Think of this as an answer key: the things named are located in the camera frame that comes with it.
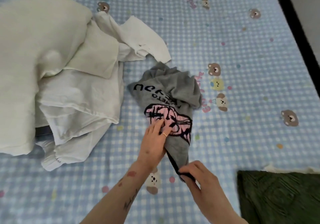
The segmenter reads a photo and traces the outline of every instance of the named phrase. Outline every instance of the dark green blanket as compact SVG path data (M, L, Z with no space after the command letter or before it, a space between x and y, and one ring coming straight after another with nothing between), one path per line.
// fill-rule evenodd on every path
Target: dark green blanket
M238 171L237 182L249 224L320 224L320 174Z

